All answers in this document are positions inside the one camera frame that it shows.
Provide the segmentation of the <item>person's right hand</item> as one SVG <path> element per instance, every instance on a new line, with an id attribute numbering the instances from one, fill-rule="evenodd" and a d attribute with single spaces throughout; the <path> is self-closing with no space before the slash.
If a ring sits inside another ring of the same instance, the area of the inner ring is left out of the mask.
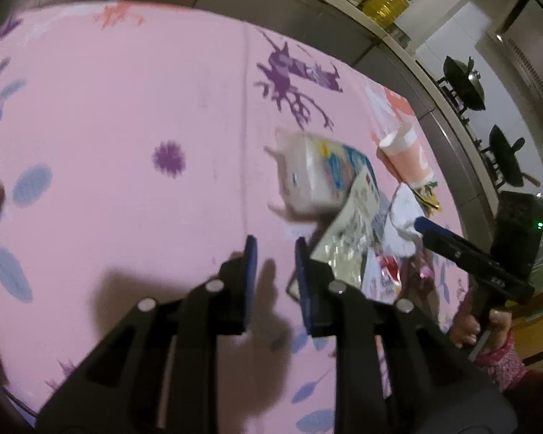
<path id="1" fill-rule="evenodd" d="M 475 289 L 471 289 L 460 304 L 448 331 L 449 340 L 459 349 L 464 345 L 476 345 L 481 335 L 481 325 L 472 314 L 474 298 Z M 512 314 L 505 309 L 492 309 L 488 318 L 492 330 L 481 350 L 482 354 L 492 353 L 504 347 L 512 327 Z"/>

